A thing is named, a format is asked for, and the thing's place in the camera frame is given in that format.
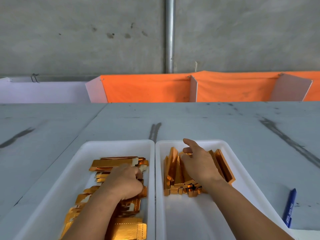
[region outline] white plastic tray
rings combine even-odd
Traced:
[[[100,157],[138,156],[149,160],[144,171],[144,185],[150,186],[147,198],[141,200],[140,216],[147,223],[147,239],[155,238],[155,144],[151,140],[89,141],[83,144],[50,191],[43,198],[15,240],[57,240],[64,218],[78,194],[96,185],[94,173],[89,171],[92,161]]]
[[[197,143],[207,151],[221,149],[235,177],[232,186],[291,235],[290,230],[225,141],[199,140]],[[203,193],[195,198],[189,198],[186,194],[164,196],[163,160],[171,147],[180,152],[187,145],[182,141],[173,140],[158,141],[155,144],[156,239],[235,239],[222,213],[208,194]]]

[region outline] pen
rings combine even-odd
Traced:
[[[291,221],[292,221],[291,214],[292,214],[292,209],[294,207],[294,201],[296,199],[296,196],[297,196],[297,190],[294,188],[289,193],[289,198],[283,213],[282,220],[284,221],[284,223],[288,228],[290,228],[291,226]]]

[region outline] hand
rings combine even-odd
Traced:
[[[180,156],[190,177],[206,188],[214,181],[224,180],[219,174],[211,155],[195,141],[183,139],[189,147]],[[192,158],[185,153],[192,153]]]
[[[142,179],[142,172],[138,167],[128,164],[113,168],[106,181],[97,190],[99,193],[108,192],[120,200],[129,199],[139,194],[143,185],[136,179]]]

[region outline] metal pipe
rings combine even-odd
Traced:
[[[174,22],[176,0],[165,0],[165,72],[174,72]]]

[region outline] table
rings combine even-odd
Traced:
[[[320,230],[319,121],[320,102],[0,104],[0,232],[12,239],[86,141],[183,137],[226,141],[280,216],[296,188],[292,228]]]

